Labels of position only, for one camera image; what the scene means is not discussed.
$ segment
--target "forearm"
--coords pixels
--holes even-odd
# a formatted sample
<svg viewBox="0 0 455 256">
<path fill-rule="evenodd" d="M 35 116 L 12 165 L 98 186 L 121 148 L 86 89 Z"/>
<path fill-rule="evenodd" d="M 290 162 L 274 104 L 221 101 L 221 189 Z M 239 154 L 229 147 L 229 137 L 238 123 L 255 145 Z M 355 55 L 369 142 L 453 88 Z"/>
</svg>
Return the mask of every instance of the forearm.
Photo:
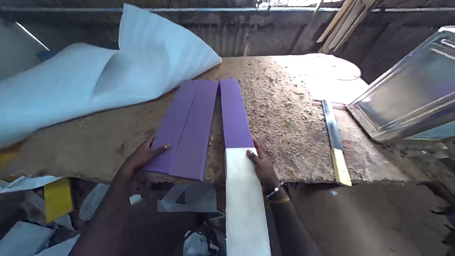
<svg viewBox="0 0 455 256">
<path fill-rule="evenodd" d="M 286 196 L 284 188 L 281 188 L 271 200 L 284 199 Z M 291 201 L 271 203 L 270 206 L 283 256 L 319 256 L 318 248 L 303 227 Z"/>
<path fill-rule="evenodd" d="M 130 206 L 130 180 L 122 167 L 111 182 L 103 201 L 90 220 L 90 227 L 76 242 L 71 256 L 115 255 Z"/>
</svg>

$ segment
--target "corrugated metal wall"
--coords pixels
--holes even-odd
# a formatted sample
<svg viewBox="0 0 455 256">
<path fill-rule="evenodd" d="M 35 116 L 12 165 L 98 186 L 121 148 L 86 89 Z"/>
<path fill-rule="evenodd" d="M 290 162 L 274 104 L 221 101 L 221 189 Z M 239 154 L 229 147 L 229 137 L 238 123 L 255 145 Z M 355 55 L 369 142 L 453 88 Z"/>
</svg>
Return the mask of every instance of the corrugated metal wall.
<svg viewBox="0 0 455 256">
<path fill-rule="evenodd" d="M 141 7 L 240 7 L 237 9 L 160 10 L 157 14 L 176 22 L 201 37 L 220 56 L 287 55 L 317 52 L 315 43 L 325 30 L 336 9 L 325 9 L 316 16 L 311 33 L 302 32 L 313 9 L 275 8 L 267 11 L 245 8 L 257 1 L 159 0 L 134 2 Z M 53 51 L 69 44 L 85 42 L 117 49 L 121 9 L 54 9 L 56 7 L 121 7 L 119 1 L 87 0 L 0 0 L 0 16 L 17 21 Z M 324 3 L 340 7 L 342 2 Z M 455 6 L 447 0 L 383 0 L 378 7 L 444 7 Z M 51 7 L 53 9 L 33 9 Z M 372 82 L 413 50 L 438 27 L 455 25 L 454 10 L 370 13 L 335 55 L 357 64 L 363 78 Z"/>
</svg>

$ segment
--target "gold bracelet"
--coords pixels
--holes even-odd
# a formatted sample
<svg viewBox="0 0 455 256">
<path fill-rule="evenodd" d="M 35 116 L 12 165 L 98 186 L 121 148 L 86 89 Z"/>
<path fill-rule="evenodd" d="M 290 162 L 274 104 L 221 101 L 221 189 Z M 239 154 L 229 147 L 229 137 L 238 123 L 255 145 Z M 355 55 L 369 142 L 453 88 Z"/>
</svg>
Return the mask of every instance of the gold bracelet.
<svg viewBox="0 0 455 256">
<path fill-rule="evenodd" d="M 284 204 L 284 203 L 289 202 L 290 200 L 291 200 L 291 199 L 290 199 L 288 196 L 286 196 L 285 198 L 283 198 L 283 199 L 278 199 L 278 200 L 276 200 L 276 201 L 270 200 L 270 202 L 271 202 L 272 204 Z"/>
</svg>

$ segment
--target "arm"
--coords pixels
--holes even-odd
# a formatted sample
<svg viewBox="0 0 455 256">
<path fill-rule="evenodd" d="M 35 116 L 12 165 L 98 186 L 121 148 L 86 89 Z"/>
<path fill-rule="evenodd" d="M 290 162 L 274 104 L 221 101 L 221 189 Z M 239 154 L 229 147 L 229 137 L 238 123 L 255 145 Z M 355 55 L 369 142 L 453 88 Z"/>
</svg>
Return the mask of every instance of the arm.
<svg viewBox="0 0 455 256">
<path fill-rule="evenodd" d="M 117 171 L 100 206 L 96 209 L 90 227 L 74 245 L 70 256 L 115 255 L 121 243 L 123 223 L 130 207 L 130 184 L 135 172 L 151 162 L 169 144 L 151 150 L 154 136 L 142 143 Z"/>
<path fill-rule="evenodd" d="M 272 162 L 266 157 L 262 146 L 256 140 L 254 140 L 254 146 L 258 151 L 258 155 L 256 156 L 252 151 L 248 150 L 247 156 L 253 162 L 264 193 L 267 195 L 278 187 L 280 182 L 273 170 Z M 282 254 L 284 256 L 319 256 L 318 248 L 303 227 L 284 187 L 281 187 L 269 199 Z"/>
</svg>

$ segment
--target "metal pipe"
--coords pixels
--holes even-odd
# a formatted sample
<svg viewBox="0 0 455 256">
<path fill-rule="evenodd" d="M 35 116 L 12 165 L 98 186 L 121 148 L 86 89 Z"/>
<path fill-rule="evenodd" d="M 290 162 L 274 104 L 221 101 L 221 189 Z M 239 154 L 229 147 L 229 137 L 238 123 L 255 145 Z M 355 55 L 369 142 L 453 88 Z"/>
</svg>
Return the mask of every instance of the metal pipe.
<svg viewBox="0 0 455 256">
<path fill-rule="evenodd" d="M 259 11 L 309 11 L 317 7 L 245 7 L 245 8 L 145 8 L 152 12 L 259 12 Z M 318 11 L 335 12 L 340 8 L 321 7 Z M 46 7 L 0 7 L 7 12 L 122 12 L 123 8 L 46 8 Z M 455 11 L 455 7 L 440 8 L 385 8 L 373 9 L 371 12 L 422 12 L 422 11 Z"/>
</svg>

